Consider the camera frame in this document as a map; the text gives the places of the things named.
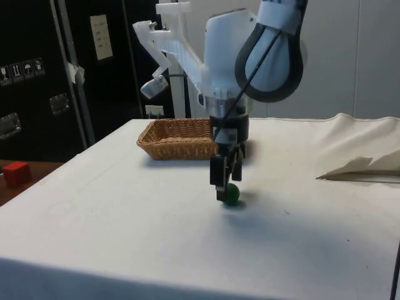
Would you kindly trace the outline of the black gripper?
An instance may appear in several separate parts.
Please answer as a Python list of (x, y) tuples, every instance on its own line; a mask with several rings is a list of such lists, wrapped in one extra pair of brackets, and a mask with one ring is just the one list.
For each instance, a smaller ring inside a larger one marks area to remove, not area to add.
[(232, 117), (223, 122), (222, 118), (210, 117), (213, 141), (218, 145), (217, 154), (210, 158), (210, 184), (216, 188), (216, 199), (226, 200), (226, 158), (229, 175), (233, 181), (242, 180), (243, 162), (246, 158), (246, 144), (249, 136), (249, 116)]

